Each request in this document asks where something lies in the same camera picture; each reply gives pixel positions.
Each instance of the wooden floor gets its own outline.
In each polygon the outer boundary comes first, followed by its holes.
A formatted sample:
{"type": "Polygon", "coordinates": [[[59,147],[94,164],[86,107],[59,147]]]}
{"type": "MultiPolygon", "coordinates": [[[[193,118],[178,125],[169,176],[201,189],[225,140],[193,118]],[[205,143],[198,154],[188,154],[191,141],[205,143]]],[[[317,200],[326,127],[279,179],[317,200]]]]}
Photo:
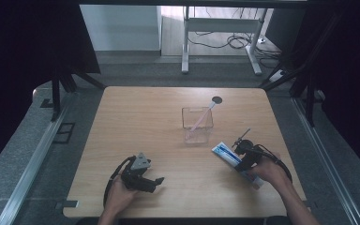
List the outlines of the wooden floor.
{"type": "MultiPolygon", "coordinates": [[[[161,7],[162,14],[162,51],[161,55],[181,55],[184,39],[184,15],[183,7],[161,7]]],[[[268,9],[264,19],[261,36],[264,36],[267,25],[270,22],[273,9],[268,9]]],[[[259,19],[263,10],[257,8],[239,8],[239,7],[190,7],[189,17],[198,18],[226,18],[226,19],[259,19]]],[[[199,44],[188,42],[189,55],[247,55],[245,48],[235,49],[227,45],[223,48],[214,48],[226,45],[228,37],[233,33],[213,33],[201,35],[201,33],[189,32],[188,38],[193,42],[202,43],[212,47],[206,47],[199,44]]],[[[235,47],[242,46],[242,43],[233,41],[235,47]]],[[[258,44],[258,47],[265,50],[277,51],[277,47],[270,41],[264,44],[258,44]]]]}

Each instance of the gray floor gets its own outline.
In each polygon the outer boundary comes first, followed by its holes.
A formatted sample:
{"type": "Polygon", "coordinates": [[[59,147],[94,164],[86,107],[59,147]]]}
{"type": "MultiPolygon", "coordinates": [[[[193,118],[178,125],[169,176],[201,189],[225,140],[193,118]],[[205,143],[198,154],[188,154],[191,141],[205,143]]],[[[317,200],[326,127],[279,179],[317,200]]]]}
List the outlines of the gray floor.
{"type": "MultiPolygon", "coordinates": [[[[194,56],[190,59],[189,74],[184,75],[180,57],[139,52],[121,54],[120,57],[98,52],[97,56],[102,74],[91,76],[106,85],[248,88],[256,87],[270,70],[263,68],[265,74],[256,77],[244,57],[194,56]]],[[[72,108],[63,120],[63,123],[74,124],[73,134],[68,143],[51,145],[15,224],[75,224],[78,221],[63,216],[62,203],[68,195],[103,91],[76,76],[74,78],[79,88],[70,94],[72,108]]],[[[267,94],[306,192],[307,204],[322,224],[351,224],[289,97],[291,84],[284,83],[267,94]]],[[[0,157],[0,215],[50,123],[52,109],[40,108],[45,98],[52,98],[49,83],[37,88],[34,103],[0,157]]],[[[327,121],[319,103],[314,109],[316,130],[360,210],[360,160],[327,121]]],[[[55,140],[65,138],[56,135],[55,140]]]]}

